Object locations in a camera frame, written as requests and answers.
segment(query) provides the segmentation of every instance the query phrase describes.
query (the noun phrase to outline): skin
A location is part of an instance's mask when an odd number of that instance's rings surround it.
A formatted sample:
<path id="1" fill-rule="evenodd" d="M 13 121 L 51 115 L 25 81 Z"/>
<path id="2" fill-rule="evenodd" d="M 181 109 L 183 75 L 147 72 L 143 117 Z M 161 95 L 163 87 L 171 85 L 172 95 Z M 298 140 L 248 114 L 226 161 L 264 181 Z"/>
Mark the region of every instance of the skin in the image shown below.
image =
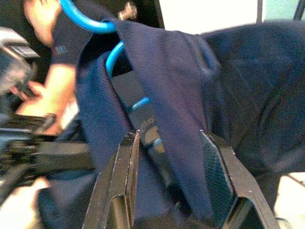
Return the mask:
<path id="1" fill-rule="evenodd" d="M 24 14 L 35 30 L 37 38 L 46 46 L 52 47 L 52 30 L 61 11 L 57 0 L 25 0 Z M 37 95 L 28 98 L 19 94 L 16 88 L 12 92 L 18 94 L 24 102 L 17 110 L 19 115 L 45 116 L 47 113 L 57 115 L 55 124 L 45 134 L 58 134 L 61 131 L 61 118 L 68 102 L 74 97 L 75 66 L 68 64 L 52 64 L 49 68 L 45 84 L 29 82 L 29 88 Z"/>

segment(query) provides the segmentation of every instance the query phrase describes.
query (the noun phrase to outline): person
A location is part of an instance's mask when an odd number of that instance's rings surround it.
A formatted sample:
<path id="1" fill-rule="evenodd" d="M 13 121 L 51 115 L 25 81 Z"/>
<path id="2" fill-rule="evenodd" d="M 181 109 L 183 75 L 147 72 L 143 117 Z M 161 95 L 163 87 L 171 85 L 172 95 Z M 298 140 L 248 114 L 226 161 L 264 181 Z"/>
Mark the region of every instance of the person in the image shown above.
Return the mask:
<path id="1" fill-rule="evenodd" d="M 111 13 L 93 1 L 76 0 L 74 4 L 94 20 L 112 17 Z M 91 33 L 74 24 L 61 10 L 58 0 L 24 0 L 23 6 L 25 17 L 36 37 L 51 48 L 52 57 L 44 85 L 33 81 L 28 84 L 36 97 L 28 98 L 12 88 L 11 91 L 24 100 L 16 113 L 32 116 L 56 114 L 56 122 L 46 134 L 58 134 L 67 105 L 75 103 L 75 66 Z"/>

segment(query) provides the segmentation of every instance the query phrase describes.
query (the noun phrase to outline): person's hand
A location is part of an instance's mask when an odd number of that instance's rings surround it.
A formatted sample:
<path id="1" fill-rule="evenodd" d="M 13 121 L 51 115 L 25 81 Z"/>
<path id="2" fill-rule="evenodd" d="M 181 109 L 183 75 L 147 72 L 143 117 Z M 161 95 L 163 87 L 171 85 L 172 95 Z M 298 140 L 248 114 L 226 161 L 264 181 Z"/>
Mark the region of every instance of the person's hand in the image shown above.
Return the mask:
<path id="1" fill-rule="evenodd" d="M 24 92 L 19 92 L 16 87 L 11 88 L 10 91 L 24 101 L 27 101 L 29 99 L 31 100 L 41 99 L 42 97 L 46 98 L 47 96 L 46 88 L 44 87 L 44 85 L 42 85 L 39 82 L 29 81 L 28 88 L 35 94 L 35 97 L 29 98 L 28 96 L 25 95 Z"/>

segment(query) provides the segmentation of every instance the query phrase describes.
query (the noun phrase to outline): navy blue fabric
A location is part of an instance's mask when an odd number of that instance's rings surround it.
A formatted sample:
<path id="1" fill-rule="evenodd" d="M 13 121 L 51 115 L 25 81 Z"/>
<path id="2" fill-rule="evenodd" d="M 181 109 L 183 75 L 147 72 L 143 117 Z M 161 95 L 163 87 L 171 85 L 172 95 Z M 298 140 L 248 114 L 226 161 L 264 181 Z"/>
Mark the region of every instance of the navy blue fabric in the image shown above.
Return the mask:
<path id="1" fill-rule="evenodd" d="M 263 23 L 190 35 L 111 21 L 151 100 L 168 158 L 197 218 L 213 216 L 201 129 L 230 143 L 255 176 L 304 171 L 304 24 Z M 97 171 L 132 130 L 104 66 L 118 41 L 116 34 L 93 35 L 78 65 L 80 120 Z M 138 176 L 136 219 L 167 212 L 172 203 L 143 154 Z M 56 195 L 50 199 L 65 202 Z M 62 220 L 74 218 L 65 213 Z"/>

